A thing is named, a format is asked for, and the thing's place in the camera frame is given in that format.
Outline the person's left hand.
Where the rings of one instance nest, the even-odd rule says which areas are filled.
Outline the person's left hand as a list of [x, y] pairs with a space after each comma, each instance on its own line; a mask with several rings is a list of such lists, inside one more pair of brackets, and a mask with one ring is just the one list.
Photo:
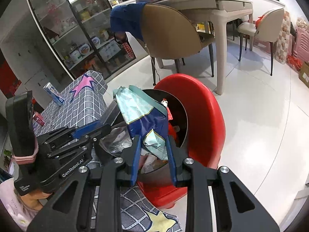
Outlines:
[[19, 196], [21, 201], [25, 206], [32, 210], [40, 211], [43, 208], [40, 200], [46, 199], [51, 195], [51, 193], [44, 193], [40, 189], [33, 190], [26, 195]]

